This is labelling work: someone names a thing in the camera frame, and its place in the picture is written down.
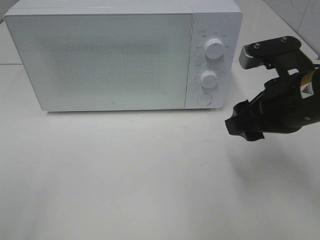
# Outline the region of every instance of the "microwave door window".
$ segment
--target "microwave door window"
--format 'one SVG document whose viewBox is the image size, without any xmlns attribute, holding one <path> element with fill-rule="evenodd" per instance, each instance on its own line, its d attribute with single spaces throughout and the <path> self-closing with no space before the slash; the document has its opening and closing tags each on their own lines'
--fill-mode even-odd
<svg viewBox="0 0 320 240">
<path fill-rule="evenodd" d="M 184 108 L 191 14 L 8 17 L 47 111 Z"/>
</svg>

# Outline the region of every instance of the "timer knob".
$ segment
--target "timer knob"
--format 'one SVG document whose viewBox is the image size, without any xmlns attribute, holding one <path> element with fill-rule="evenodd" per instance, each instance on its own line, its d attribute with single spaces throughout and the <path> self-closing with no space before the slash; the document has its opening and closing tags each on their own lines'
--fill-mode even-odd
<svg viewBox="0 0 320 240">
<path fill-rule="evenodd" d="M 218 77 L 214 71 L 205 71 L 200 75 L 200 81 L 204 89 L 212 89 L 218 84 Z"/>
<path fill-rule="evenodd" d="M 220 38 L 211 38 L 204 44 L 204 52 L 208 59 L 218 59 L 225 51 L 225 44 Z"/>
</svg>

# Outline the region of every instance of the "table surface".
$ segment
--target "table surface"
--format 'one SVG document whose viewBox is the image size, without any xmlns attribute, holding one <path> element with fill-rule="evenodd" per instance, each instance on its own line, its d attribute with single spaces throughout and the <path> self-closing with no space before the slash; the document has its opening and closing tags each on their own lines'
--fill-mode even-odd
<svg viewBox="0 0 320 240">
<path fill-rule="evenodd" d="M 237 2 L 240 45 L 293 35 Z M 320 125 L 257 142 L 225 127 L 275 71 L 235 61 L 221 109 L 47 113 L 0 26 L 1 240 L 319 239 Z"/>
</svg>

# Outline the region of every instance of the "round button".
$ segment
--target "round button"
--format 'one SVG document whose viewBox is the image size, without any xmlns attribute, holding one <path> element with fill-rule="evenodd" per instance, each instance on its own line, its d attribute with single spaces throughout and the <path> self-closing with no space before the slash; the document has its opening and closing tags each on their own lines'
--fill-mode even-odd
<svg viewBox="0 0 320 240">
<path fill-rule="evenodd" d="M 218 84 L 218 77 L 214 71 L 205 71 L 200 75 L 200 81 L 204 89 L 212 89 Z"/>
<path fill-rule="evenodd" d="M 218 59 L 225 52 L 225 44 L 219 38 L 209 39 L 204 44 L 204 52 L 209 59 Z"/>
<path fill-rule="evenodd" d="M 212 96 L 208 93 L 205 93 L 200 95 L 196 101 L 202 106 L 208 106 L 212 102 Z"/>
</svg>

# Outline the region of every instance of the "screw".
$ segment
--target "screw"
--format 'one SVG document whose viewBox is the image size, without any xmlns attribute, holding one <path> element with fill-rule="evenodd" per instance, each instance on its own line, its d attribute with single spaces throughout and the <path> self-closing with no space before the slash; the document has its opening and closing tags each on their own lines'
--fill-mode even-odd
<svg viewBox="0 0 320 240">
<path fill-rule="evenodd" d="M 256 43 L 253 45 L 253 47 L 254 47 L 255 49 L 259 49 L 259 48 L 260 48 L 260 43 L 256 42 Z"/>
<path fill-rule="evenodd" d="M 283 44 L 285 44 L 287 42 L 287 37 L 283 36 L 280 40 Z"/>
</svg>

